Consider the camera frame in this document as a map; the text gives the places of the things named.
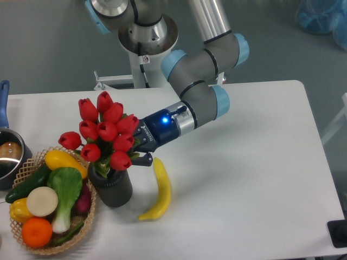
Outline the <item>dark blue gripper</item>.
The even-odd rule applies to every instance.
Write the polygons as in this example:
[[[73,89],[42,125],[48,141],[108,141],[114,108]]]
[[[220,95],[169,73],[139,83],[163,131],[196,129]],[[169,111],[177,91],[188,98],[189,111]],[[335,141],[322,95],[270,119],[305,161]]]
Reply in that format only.
[[[151,153],[147,152],[154,152],[157,148],[177,139],[179,134],[179,128],[167,109],[159,110],[140,119],[138,126],[133,132],[134,138],[140,144],[135,146],[134,151],[146,154],[142,157],[131,159],[132,164],[136,166],[151,166],[153,157]]]

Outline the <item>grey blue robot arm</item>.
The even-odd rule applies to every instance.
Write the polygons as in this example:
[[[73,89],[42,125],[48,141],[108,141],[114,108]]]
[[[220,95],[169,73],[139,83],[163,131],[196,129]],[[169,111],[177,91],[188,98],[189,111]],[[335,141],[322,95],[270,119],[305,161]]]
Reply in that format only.
[[[141,119],[134,130],[143,156],[134,165],[150,166],[152,152],[228,112],[229,96],[208,80],[221,76],[249,56],[245,38],[232,32],[220,1],[190,1],[204,49],[195,56],[175,50],[178,29],[163,13],[161,1],[85,1],[103,33],[118,32],[131,66],[135,88],[171,87],[179,101]]]

